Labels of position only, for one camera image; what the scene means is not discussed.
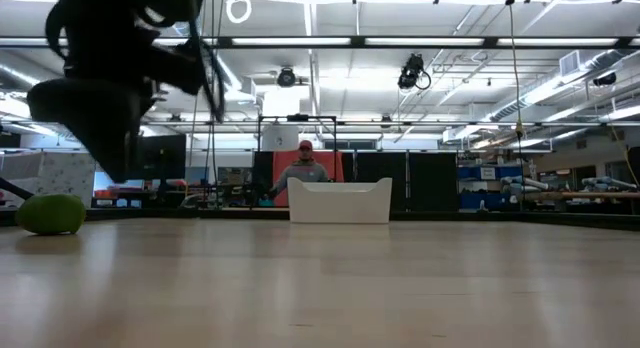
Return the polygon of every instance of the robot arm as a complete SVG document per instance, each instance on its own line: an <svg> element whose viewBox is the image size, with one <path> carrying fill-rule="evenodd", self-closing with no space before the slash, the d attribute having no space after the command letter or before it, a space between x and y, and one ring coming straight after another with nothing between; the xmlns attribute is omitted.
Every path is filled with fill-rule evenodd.
<svg viewBox="0 0 640 348"><path fill-rule="evenodd" d="M59 0L45 25L49 47L64 59L64 78L29 92L33 119L65 125L116 182L137 161L140 118L160 83L196 95L204 89L212 116L224 114L223 83L211 48L195 20L203 0ZM162 18L154 20L149 10ZM189 22L191 37L175 49L153 44L176 22ZM68 49L59 44L65 30ZM209 83L203 50L211 58Z"/></svg>

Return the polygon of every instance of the green ball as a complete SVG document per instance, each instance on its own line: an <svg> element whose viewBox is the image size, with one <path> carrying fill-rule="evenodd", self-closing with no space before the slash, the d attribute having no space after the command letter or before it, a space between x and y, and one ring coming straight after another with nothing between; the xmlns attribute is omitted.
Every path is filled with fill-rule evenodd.
<svg viewBox="0 0 640 348"><path fill-rule="evenodd" d="M33 196L16 212L16 223L35 234L75 234L82 226L86 213L84 204L74 195Z"/></svg>

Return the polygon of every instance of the person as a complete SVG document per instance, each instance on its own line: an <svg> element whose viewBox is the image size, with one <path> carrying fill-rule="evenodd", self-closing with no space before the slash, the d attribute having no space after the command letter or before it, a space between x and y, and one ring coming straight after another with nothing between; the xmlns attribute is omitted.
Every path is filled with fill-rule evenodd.
<svg viewBox="0 0 640 348"><path fill-rule="evenodd" d="M300 142L298 160L293 162L280 175L278 181L269 191L270 198L276 197L287 188L288 178L298 178L303 182L328 182L329 173L313 159L313 145L308 140Z"/></svg>

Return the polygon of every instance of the wooden floor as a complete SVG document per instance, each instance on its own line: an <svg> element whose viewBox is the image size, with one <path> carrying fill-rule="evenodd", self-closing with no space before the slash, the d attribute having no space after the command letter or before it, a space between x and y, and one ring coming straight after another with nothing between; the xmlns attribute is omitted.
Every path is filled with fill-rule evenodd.
<svg viewBox="0 0 640 348"><path fill-rule="evenodd" d="M640 235L127 220L0 231L2 348L639 347Z"/></svg>

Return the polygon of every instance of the red cap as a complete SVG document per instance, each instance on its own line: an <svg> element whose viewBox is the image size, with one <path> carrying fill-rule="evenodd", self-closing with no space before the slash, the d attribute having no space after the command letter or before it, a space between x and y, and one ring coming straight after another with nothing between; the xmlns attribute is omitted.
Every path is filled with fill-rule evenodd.
<svg viewBox="0 0 640 348"><path fill-rule="evenodd" d="M302 149L302 148L307 148L307 149L311 149L313 150L313 144L311 144L311 142L304 140L302 142L300 142L300 146L298 147L298 149Z"/></svg>

